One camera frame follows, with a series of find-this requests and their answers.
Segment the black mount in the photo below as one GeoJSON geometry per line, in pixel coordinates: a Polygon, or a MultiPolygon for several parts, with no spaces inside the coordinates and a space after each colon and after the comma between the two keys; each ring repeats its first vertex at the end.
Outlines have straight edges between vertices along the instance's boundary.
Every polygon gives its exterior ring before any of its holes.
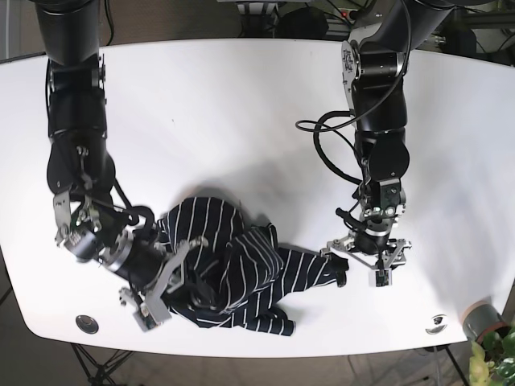
{"type": "Polygon", "coordinates": [[[133,355],[133,351],[121,351],[116,350],[115,353],[109,358],[105,363],[98,363],[92,356],[89,354],[84,347],[80,344],[70,343],[72,345],[73,353],[77,357],[77,360],[80,363],[80,366],[84,370],[85,375],[88,377],[88,382],[90,386],[128,386],[127,384],[117,384],[114,382],[111,375],[124,364],[125,361],[128,360],[133,355]],[[90,364],[92,364],[96,371],[95,374],[89,372],[86,363],[84,362],[86,359],[90,364]]]}

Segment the black robotic arm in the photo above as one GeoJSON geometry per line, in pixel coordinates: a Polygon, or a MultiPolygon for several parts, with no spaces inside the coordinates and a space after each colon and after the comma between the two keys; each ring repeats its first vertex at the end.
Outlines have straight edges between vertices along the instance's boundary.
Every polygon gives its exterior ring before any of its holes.
{"type": "Polygon", "coordinates": [[[353,196],[361,209],[359,218],[340,208],[336,214],[350,228],[343,239],[328,242],[322,251],[357,259],[372,270],[375,286],[392,284],[392,271],[406,263],[407,240],[391,239],[390,233],[406,209],[401,178],[408,170],[410,155],[405,146],[407,124],[403,79],[410,51],[418,47],[455,6],[486,3],[481,0],[375,0],[360,17],[342,44],[344,90],[349,112],[326,114],[314,123],[315,146],[319,133],[354,125],[356,160],[363,179],[353,196]],[[330,117],[350,116],[338,126],[330,117]],[[375,264],[367,257],[375,257],[375,264]]]}
{"type": "Polygon", "coordinates": [[[149,330],[171,317],[161,296],[182,286],[184,258],[205,240],[184,241],[175,253],[160,248],[152,210],[132,206],[116,180],[106,147],[100,0],[33,1],[48,56],[47,182],[55,195],[56,243],[79,262],[94,259],[126,279],[122,304],[133,304],[137,322],[149,330]],[[125,208],[113,205],[113,188],[125,208]],[[72,203],[78,203],[73,212],[72,203]],[[137,226],[140,216],[142,228],[128,228],[137,226]]]}

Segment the black cable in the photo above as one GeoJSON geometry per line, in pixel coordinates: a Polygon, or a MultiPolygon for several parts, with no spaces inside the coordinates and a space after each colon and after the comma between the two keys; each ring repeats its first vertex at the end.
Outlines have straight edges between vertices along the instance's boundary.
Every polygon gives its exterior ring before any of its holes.
{"type": "Polygon", "coordinates": [[[451,360],[452,364],[454,365],[454,368],[458,372],[459,378],[461,378],[463,385],[470,386],[470,384],[468,383],[467,377],[464,375],[464,372],[461,371],[461,368],[459,367],[458,363],[456,362],[456,359],[454,358],[453,354],[451,353],[451,350],[449,350],[449,346],[445,347],[445,351],[447,352],[447,355],[449,355],[449,359],[451,360]]]}
{"type": "Polygon", "coordinates": [[[484,13],[484,10],[477,10],[475,8],[468,8],[467,6],[460,6],[459,8],[461,8],[463,10],[468,10],[470,12],[474,12],[475,14],[483,14],[484,13]]]}
{"type": "Polygon", "coordinates": [[[484,47],[481,45],[481,43],[480,43],[480,42],[478,42],[477,40],[476,40],[476,43],[477,43],[477,45],[478,45],[478,46],[480,46],[481,50],[483,50],[483,52],[484,52],[486,55],[488,55],[488,53],[486,52],[486,50],[484,49],[484,47]]]}
{"type": "Polygon", "coordinates": [[[113,42],[114,38],[114,23],[113,23],[113,15],[111,14],[111,1],[104,0],[104,9],[105,9],[105,17],[107,18],[107,23],[109,24],[109,30],[111,31],[111,36],[109,37],[109,41],[106,46],[110,46],[113,42]]]}
{"type": "MultiPolygon", "coordinates": [[[[331,111],[330,113],[326,113],[320,118],[319,123],[317,123],[317,125],[315,126],[315,129],[320,127],[320,125],[322,125],[325,121],[327,121],[331,118],[334,118],[334,117],[350,117],[350,112],[349,111],[331,111]]],[[[334,133],[339,134],[352,147],[352,150],[354,150],[354,152],[356,153],[356,149],[344,135],[342,135],[341,133],[338,133],[337,131],[334,131],[334,133]]],[[[330,171],[332,171],[335,175],[341,177],[345,181],[348,181],[355,185],[359,185],[361,183],[360,179],[357,179],[356,177],[352,177],[351,175],[344,173],[342,170],[340,170],[338,167],[336,167],[336,165],[334,163],[332,163],[329,160],[328,156],[323,152],[322,146],[320,145],[320,133],[318,131],[315,131],[313,133],[313,144],[315,145],[316,153],[319,155],[319,157],[322,160],[322,162],[324,163],[324,165],[327,166],[330,171]]]]}
{"type": "Polygon", "coordinates": [[[505,46],[505,44],[512,38],[515,36],[515,32],[513,32],[510,36],[508,36],[506,38],[506,40],[499,46],[499,48],[497,49],[497,52],[499,52],[500,50],[502,50],[502,47],[505,46]]]}
{"type": "Polygon", "coordinates": [[[5,300],[7,300],[11,292],[13,292],[12,286],[10,286],[9,289],[2,295],[2,298],[0,298],[0,306],[4,303],[5,300]]]}
{"type": "Polygon", "coordinates": [[[410,18],[410,12],[408,11],[408,7],[406,5],[406,0],[401,0],[402,6],[404,8],[404,13],[406,14],[406,21],[407,21],[407,30],[408,30],[408,44],[406,46],[406,52],[404,55],[404,63],[402,64],[401,71],[399,72],[399,75],[395,78],[395,81],[392,83],[388,91],[385,92],[385,95],[377,101],[374,106],[372,106],[370,109],[368,109],[366,112],[362,113],[359,117],[354,117],[350,121],[346,121],[345,123],[342,123],[341,125],[337,126],[329,126],[325,123],[318,123],[316,121],[310,121],[310,120],[301,120],[297,121],[295,123],[295,127],[299,130],[306,131],[308,133],[326,133],[328,131],[335,131],[338,129],[342,129],[346,126],[349,126],[355,122],[358,122],[360,119],[363,119],[364,117],[368,116],[371,112],[373,112],[375,109],[377,109],[385,100],[389,97],[389,95],[394,91],[394,89],[398,86],[399,82],[402,80],[402,77],[404,76],[404,73],[406,72],[408,61],[410,59],[410,52],[411,52],[411,18],[410,18]],[[324,127],[324,129],[316,130],[316,129],[310,129],[307,127],[304,127],[302,125],[308,124],[308,125],[320,125],[324,127]]]}

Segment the white table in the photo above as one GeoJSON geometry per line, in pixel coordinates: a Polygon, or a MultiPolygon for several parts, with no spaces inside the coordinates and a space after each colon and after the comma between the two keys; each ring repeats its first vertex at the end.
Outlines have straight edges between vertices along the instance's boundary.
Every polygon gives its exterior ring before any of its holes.
{"type": "MultiPolygon", "coordinates": [[[[203,187],[229,191],[265,214],[280,241],[319,250],[347,230],[335,216],[354,186],[317,158],[294,128],[346,109],[338,43],[210,40],[102,50],[107,66],[109,152],[130,200],[157,216],[203,187]]],[[[348,283],[291,294],[279,304],[298,322],[290,338],[242,328],[203,330],[180,316],[142,333],[125,284],[54,244],[46,181],[50,143],[45,58],[0,66],[0,244],[23,318],[49,339],[179,355],[288,357],[359,354],[464,340],[459,314],[490,297],[502,310],[515,276],[515,71],[416,51],[405,90],[411,164],[407,211],[392,236],[411,240],[393,286],[369,287],[350,260],[348,283]],[[75,317],[100,325],[81,332],[75,317]],[[431,318],[449,326],[428,335],[431,318]]],[[[347,129],[352,136],[352,129],[347,129]]],[[[333,134],[328,157],[359,175],[333,134]]]]}

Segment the navy striped garment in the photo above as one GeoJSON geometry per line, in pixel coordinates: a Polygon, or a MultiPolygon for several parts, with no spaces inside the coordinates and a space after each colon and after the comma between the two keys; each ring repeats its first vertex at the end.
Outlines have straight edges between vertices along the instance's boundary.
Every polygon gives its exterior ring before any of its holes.
{"type": "Polygon", "coordinates": [[[181,240],[204,236],[209,242],[187,255],[186,285],[163,295],[171,312],[199,327],[292,335],[295,322],[276,303],[336,280],[328,259],[278,247],[272,224],[245,230],[241,213],[221,199],[185,199],[158,226],[159,241],[171,252],[181,240]]]}

